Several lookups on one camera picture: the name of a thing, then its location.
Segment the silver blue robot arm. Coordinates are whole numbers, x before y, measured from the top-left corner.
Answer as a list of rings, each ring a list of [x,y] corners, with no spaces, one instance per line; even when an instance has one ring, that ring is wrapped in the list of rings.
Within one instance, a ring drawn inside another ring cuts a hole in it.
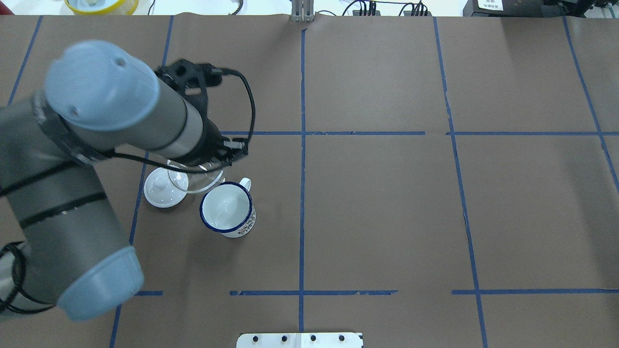
[[[246,137],[230,139],[208,119],[210,87],[238,77],[249,97]],[[44,85],[1,109],[1,196],[24,240],[1,249],[1,320],[59,308],[94,319],[135,296],[144,275],[94,165],[126,159],[130,145],[202,174],[247,156],[256,102],[239,71],[178,59],[151,69],[119,46],[75,43],[49,66]]]

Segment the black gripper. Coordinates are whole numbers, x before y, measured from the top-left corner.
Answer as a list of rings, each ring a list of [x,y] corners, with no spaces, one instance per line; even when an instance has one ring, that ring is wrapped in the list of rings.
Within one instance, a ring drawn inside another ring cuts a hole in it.
[[[225,137],[210,119],[203,119],[203,132],[192,150],[193,167],[206,163],[215,167],[230,167],[247,155],[248,139]]]

